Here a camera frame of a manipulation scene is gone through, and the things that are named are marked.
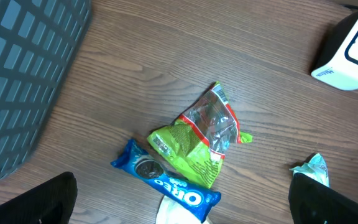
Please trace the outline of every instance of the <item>wooden table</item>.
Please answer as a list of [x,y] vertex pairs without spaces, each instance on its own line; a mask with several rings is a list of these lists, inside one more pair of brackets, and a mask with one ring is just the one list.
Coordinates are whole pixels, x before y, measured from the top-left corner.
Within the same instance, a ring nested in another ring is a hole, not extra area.
[[162,195],[109,162],[219,80],[251,144],[230,146],[215,223],[292,223],[294,162],[326,159],[358,202],[358,90],[310,76],[326,31],[351,12],[326,0],[94,0],[93,22],[33,158],[0,204],[72,171],[72,223],[153,223]]

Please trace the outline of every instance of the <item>blue-gray laundry basket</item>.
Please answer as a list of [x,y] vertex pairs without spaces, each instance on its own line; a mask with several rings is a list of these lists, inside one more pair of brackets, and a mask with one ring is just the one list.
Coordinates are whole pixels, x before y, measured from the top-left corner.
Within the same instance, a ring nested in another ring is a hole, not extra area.
[[90,20],[90,0],[0,0],[0,179],[35,150]]

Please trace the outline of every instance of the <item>wooden floor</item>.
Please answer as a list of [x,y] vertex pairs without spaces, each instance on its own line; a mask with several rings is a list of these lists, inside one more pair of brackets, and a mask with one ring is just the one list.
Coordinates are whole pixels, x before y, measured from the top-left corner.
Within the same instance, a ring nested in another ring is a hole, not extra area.
[[216,80],[254,142],[227,152],[214,223],[292,223],[288,169],[313,152],[358,202],[358,90],[310,76],[324,34],[350,13],[327,0],[94,0],[38,149],[0,181],[0,204],[68,170],[72,223],[153,223],[162,195],[109,163]]

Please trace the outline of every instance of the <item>blue wrapper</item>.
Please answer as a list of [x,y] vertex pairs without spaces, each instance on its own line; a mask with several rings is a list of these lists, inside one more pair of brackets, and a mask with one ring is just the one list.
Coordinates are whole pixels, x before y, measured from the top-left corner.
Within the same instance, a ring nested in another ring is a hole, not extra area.
[[140,148],[133,139],[128,141],[124,153],[117,160],[112,161],[111,165],[125,170],[178,202],[201,223],[205,221],[211,208],[221,200],[220,192],[204,189],[173,177],[173,174],[165,171],[163,166]]

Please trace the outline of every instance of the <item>snack wrapper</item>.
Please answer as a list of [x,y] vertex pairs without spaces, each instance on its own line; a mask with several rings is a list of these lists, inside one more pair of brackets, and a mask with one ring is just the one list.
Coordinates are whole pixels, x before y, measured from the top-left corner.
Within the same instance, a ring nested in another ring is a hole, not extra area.
[[293,175],[300,172],[329,187],[327,164],[320,153],[314,155],[309,162],[304,163],[302,166],[297,166],[290,170],[293,171]]
[[211,208],[221,199],[219,192],[173,177],[174,174],[166,171],[133,139],[128,141],[124,153],[117,160],[112,161],[111,165],[143,180],[155,190],[178,202],[201,223],[205,221]]
[[154,131],[147,140],[178,172],[209,189],[230,143],[251,142],[252,136],[240,132],[222,85],[216,82],[172,125]]

